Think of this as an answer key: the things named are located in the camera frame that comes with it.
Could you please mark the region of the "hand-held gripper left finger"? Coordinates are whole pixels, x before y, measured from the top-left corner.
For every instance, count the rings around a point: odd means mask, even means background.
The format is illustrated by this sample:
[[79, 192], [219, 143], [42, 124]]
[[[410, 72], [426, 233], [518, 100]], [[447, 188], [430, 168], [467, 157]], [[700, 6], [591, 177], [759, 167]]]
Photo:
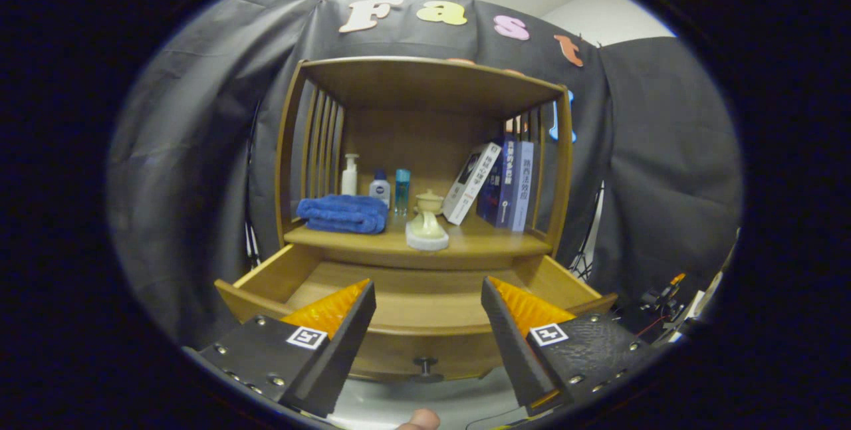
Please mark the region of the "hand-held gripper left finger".
[[283, 318], [254, 312], [197, 352], [204, 369], [248, 394], [325, 418], [335, 408], [376, 309], [361, 280]]

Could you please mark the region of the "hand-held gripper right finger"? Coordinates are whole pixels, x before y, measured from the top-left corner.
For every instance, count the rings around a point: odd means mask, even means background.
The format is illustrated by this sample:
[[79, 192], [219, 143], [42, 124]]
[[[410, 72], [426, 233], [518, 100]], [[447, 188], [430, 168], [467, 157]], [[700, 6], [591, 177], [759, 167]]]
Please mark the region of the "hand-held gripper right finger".
[[494, 276], [483, 279], [481, 305], [529, 417], [586, 409], [640, 376], [660, 354], [608, 313], [575, 315]]

